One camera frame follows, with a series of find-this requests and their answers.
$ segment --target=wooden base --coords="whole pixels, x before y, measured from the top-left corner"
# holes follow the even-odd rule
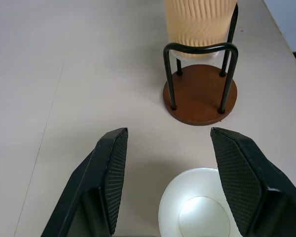
[[[172,74],[177,110],[170,105],[168,83],[163,88],[163,100],[169,113],[177,120],[190,125],[210,125],[224,119],[233,109],[237,87],[233,81],[225,113],[220,114],[222,92],[226,77],[220,77],[219,68],[210,65],[191,65],[182,68],[183,75]]]

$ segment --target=white table surface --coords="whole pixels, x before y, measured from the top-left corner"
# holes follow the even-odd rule
[[[296,185],[296,61],[262,0],[239,11],[238,98],[214,126],[253,138]],[[160,235],[168,183],[217,167],[211,126],[164,108],[167,42],[162,0],[0,1],[0,237],[40,236],[72,171],[119,127],[129,141],[116,236]]]

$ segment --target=beige cup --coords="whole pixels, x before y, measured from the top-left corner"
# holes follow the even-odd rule
[[[237,0],[165,0],[169,41],[187,46],[225,42],[236,4]],[[178,54],[187,59],[209,56]]]

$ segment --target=textured gripper pad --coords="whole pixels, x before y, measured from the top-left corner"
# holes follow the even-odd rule
[[[116,139],[104,179],[104,193],[109,217],[109,229],[112,235],[115,232],[122,197],[127,138],[127,132],[124,132]]]
[[[211,136],[223,191],[240,234],[246,236],[262,196],[260,182],[235,141],[215,130]]]

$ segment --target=black metal wire frame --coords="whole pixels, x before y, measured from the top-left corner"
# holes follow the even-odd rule
[[[218,51],[230,51],[231,52],[231,60],[228,68],[228,74],[225,82],[225,86],[222,93],[222,101],[221,105],[219,107],[219,113],[223,114],[225,110],[226,101],[229,95],[231,83],[233,74],[236,68],[237,60],[238,60],[238,49],[236,46],[234,46],[232,43],[218,43],[210,46],[205,47],[192,47],[192,46],[186,46],[179,43],[169,43],[167,44],[163,49],[163,59],[164,59],[164,66],[166,69],[166,75],[167,75],[167,81],[168,81],[168,87],[169,87],[169,93],[170,93],[170,99],[171,99],[171,109],[176,110],[176,100],[174,96],[174,88],[173,88],[173,80],[172,80],[172,74],[171,74],[171,66],[170,66],[170,56],[169,52],[170,50],[175,50],[183,53],[189,53],[189,54],[206,54],[206,53],[215,53]]]
[[[236,4],[235,10],[233,11],[233,14],[232,14],[228,38],[227,38],[228,43],[232,43],[233,35],[235,33],[235,29],[236,29],[236,25],[237,25],[237,20],[238,20],[238,4]],[[229,58],[229,51],[225,51],[225,55],[223,57],[223,62],[222,62],[222,70],[221,70],[221,73],[219,74],[219,76],[221,76],[221,77],[226,76],[226,68],[227,68],[228,58]]]
[[[223,62],[222,62],[222,70],[219,74],[221,77],[226,76],[226,68],[227,68],[227,63],[229,59],[229,52],[231,52],[231,59],[230,59],[230,64],[228,68],[228,75],[227,75],[225,86],[222,93],[221,105],[218,109],[219,113],[224,114],[225,105],[230,92],[233,74],[234,74],[237,60],[238,60],[238,49],[236,48],[235,45],[232,44],[233,35],[236,29],[237,19],[238,19],[238,4],[236,4],[235,10],[231,18],[229,33],[228,33],[228,38],[226,43],[219,43],[219,44],[214,44],[214,45],[205,46],[205,47],[192,47],[192,46],[182,45],[179,43],[169,43],[164,47],[163,59],[164,59],[164,66],[166,69],[172,110],[176,110],[177,105],[176,105],[176,100],[174,96],[174,88],[173,88],[173,81],[172,81],[172,74],[171,74],[170,57],[169,57],[170,50],[175,50],[175,51],[189,53],[189,54],[207,54],[207,53],[215,53],[218,51],[225,50],[225,55],[223,57]],[[179,76],[183,75],[181,61],[179,59],[177,59],[177,68],[178,68],[177,75]]]

